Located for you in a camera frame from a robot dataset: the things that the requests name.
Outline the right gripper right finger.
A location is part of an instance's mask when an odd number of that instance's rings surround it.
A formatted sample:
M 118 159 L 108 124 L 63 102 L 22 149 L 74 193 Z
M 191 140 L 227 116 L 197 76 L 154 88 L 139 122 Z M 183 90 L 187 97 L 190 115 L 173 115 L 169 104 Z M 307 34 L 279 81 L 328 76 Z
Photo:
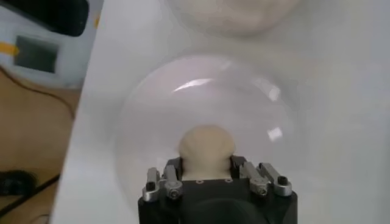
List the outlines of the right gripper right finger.
M 281 197 L 293 194 L 292 184 L 286 176 L 280 175 L 270 163 L 259 163 L 257 167 L 243 156 L 230 157 L 231 179 L 248 179 L 249 189 L 261 197 L 269 192 Z

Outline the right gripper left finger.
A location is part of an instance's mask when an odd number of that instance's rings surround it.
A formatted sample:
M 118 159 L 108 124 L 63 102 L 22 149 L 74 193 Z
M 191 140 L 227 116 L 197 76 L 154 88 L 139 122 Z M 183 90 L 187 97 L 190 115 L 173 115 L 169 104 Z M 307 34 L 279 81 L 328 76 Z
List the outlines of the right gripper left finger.
M 183 195 L 182 174 L 180 157 L 168 160 L 163 173 L 160 173 L 156 167 L 149 168 L 141 200 L 146 203 L 179 200 Z

